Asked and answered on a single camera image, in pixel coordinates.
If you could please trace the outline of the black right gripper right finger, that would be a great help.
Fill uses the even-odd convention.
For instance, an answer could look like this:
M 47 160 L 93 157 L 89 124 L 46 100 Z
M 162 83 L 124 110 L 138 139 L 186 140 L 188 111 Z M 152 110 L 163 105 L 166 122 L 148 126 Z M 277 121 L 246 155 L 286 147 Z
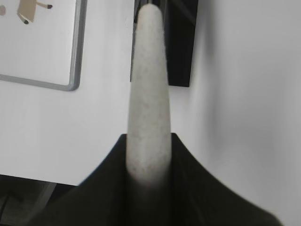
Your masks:
M 274 215 L 233 192 L 171 134 L 173 226 L 280 226 Z

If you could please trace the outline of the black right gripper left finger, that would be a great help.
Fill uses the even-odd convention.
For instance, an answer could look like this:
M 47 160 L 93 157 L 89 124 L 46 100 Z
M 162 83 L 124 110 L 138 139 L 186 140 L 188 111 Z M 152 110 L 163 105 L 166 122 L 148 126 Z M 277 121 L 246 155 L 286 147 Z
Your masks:
M 126 226 L 126 141 L 122 134 L 107 157 L 77 187 L 28 221 L 29 226 Z

